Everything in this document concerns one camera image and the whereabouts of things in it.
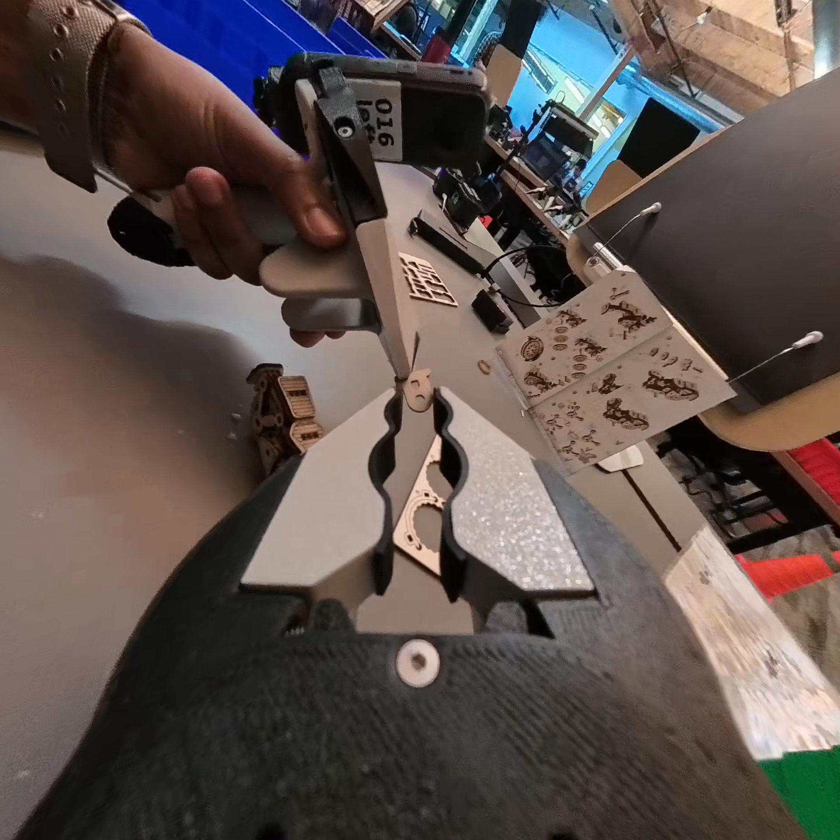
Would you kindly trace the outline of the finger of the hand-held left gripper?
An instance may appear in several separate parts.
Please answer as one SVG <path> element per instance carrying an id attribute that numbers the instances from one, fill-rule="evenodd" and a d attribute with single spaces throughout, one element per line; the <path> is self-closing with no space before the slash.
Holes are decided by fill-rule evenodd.
<path id="1" fill-rule="evenodd" d="M 360 224 L 358 244 L 380 317 L 382 346 L 396 380 L 405 382 L 414 371 L 418 318 L 388 219 Z"/>

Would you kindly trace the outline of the grey desk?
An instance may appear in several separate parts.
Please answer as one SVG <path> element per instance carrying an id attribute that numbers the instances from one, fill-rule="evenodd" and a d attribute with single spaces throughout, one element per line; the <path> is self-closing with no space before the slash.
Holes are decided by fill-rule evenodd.
<path id="1" fill-rule="evenodd" d="M 304 350 L 263 290 L 124 253 L 120 197 L 2 133 L 2 838 L 167 577 L 260 483 L 246 375 L 305 375 L 327 429 L 393 384 L 370 333 Z"/>

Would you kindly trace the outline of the printed instruction sheet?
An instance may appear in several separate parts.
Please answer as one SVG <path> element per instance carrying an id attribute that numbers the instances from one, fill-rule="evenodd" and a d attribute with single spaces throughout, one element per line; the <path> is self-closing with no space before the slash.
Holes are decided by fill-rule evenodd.
<path id="1" fill-rule="evenodd" d="M 565 476 L 736 395 L 628 266 L 503 340 L 497 356 Z"/>

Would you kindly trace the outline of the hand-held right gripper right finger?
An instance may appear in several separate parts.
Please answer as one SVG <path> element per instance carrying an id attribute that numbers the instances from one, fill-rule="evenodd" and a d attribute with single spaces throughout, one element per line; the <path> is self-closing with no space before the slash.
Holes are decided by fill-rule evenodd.
<path id="1" fill-rule="evenodd" d="M 438 577 L 448 600 L 487 618 L 500 603 L 594 598 L 595 583 L 552 497 L 548 465 L 447 387 L 434 392 L 441 513 Z"/>

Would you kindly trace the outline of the white metal stand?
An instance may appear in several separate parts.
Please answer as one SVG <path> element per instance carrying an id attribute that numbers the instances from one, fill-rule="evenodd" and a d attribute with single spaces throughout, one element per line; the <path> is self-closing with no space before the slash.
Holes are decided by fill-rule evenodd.
<path id="1" fill-rule="evenodd" d="M 645 463 L 645 453 L 649 450 L 647 442 L 641 442 L 609 455 L 595 464 L 606 474 L 615 474 L 641 467 Z"/>

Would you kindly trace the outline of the person's left hand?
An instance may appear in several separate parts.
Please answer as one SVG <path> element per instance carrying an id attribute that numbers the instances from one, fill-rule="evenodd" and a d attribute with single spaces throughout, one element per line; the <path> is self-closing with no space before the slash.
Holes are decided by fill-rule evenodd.
<path id="1" fill-rule="evenodd" d="M 264 248 L 233 186 L 267 189 L 311 245 L 344 241 L 312 166 L 224 84 L 136 25 L 112 33 L 101 102 L 107 163 L 135 192 L 173 192 L 185 249 L 210 277 L 259 282 Z"/>

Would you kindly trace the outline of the grey wrist watch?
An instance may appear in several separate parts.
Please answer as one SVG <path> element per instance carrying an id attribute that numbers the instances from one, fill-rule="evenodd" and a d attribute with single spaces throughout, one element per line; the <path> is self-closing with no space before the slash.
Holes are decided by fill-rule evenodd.
<path id="1" fill-rule="evenodd" d="M 102 148 L 109 43 L 122 28 L 150 31 L 106 1 L 33 1 L 27 13 L 27 90 L 49 168 L 88 193 L 98 176 L 125 190 Z"/>

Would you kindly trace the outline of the black battery charger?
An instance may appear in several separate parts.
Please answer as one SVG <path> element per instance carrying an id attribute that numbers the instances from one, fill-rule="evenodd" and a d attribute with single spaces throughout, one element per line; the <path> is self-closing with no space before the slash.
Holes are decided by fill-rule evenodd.
<path id="1" fill-rule="evenodd" d="M 442 170 L 435 190 L 442 198 L 444 214 L 457 226 L 468 228 L 487 214 L 476 191 L 455 171 Z"/>

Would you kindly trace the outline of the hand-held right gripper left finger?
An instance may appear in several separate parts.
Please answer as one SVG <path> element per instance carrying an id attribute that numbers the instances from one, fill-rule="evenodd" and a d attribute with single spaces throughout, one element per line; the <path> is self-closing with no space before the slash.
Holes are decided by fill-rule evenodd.
<path id="1" fill-rule="evenodd" d="M 392 388 L 300 458 L 241 579 L 247 591 L 340 601 L 352 613 L 393 573 L 393 512 L 403 398 Z"/>

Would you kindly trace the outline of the blue storage bin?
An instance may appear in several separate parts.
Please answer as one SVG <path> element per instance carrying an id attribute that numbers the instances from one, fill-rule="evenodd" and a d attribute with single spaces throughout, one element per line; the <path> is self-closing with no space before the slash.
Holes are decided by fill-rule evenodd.
<path id="1" fill-rule="evenodd" d="M 288 2 L 125 1 L 120 5 L 142 20 L 151 33 L 196 63 L 210 56 L 256 63 L 282 63 L 301 51 L 365 58 L 385 55 L 341 18 L 323 33 Z"/>

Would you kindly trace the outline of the small wooden vehicle model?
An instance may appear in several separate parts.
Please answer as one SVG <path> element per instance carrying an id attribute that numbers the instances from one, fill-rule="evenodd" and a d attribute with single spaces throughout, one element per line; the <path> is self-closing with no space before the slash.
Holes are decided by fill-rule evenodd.
<path id="1" fill-rule="evenodd" d="M 305 455 L 325 435 L 306 378 L 281 364 L 258 364 L 246 377 L 254 395 L 249 427 L 266 477 Z"/>

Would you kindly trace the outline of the black bar device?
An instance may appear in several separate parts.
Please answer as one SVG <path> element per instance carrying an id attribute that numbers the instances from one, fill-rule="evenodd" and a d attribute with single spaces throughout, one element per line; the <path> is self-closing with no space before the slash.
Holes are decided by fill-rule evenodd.
<path id="1" fill-rule="evenodd" d="M 437 252 L 477 277 L 483 277 L 485 269 L 495 259 L 490 252 L 457 233 L 440 213 L 431 213 L 426 209 L 419 211 L 410 220 L 407 232 L 413 237 L 420 237 Z"/>

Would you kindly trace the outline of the black power adapter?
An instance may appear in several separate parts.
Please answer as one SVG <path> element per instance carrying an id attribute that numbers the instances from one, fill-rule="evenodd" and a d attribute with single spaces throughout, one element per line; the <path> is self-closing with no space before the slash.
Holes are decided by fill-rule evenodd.
<path id="1" fill-rule="evenodd" d="M 509 332 L 512 315 L 487 290 L 477 292 L 471 307 L 489 333 L 505 335 Z"/>

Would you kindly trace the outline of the long wooden parts sheet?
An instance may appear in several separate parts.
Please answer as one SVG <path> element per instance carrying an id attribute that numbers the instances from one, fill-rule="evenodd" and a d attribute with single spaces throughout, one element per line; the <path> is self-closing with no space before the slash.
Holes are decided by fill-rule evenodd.
<path id="1" fill-rule="evenodd" d="M 417 301 L 457 308 L 458 301 L 429 262 L 413 255 L 398 254 L 409 297 Z"/>

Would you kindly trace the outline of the black board with wooden edge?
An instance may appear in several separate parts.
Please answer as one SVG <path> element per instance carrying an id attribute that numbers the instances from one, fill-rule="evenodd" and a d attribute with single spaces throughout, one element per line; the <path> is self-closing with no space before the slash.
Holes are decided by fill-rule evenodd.
<path id="1" fill-rule="evenodd" d="M 612 242 L 727 378 L 802 338 L 822 342 L 733 383 L 705 422 L 746 449 L 782 452 L 839 429 L 839 70 L 704 139 L 617 196 L 571 235 L 586 278 Z"/>

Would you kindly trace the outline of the wooden sheet with round holes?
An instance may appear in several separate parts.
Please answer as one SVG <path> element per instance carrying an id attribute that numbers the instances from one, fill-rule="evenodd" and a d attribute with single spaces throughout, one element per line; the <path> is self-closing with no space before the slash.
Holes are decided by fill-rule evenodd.
<path id="1" fill-rule="evenodd" d="M 393 531 L 394 545 L 430 574 L 439 576 L 440 529 L 452 486 L 440 468 L 442 440 L 435 436 Z"/>

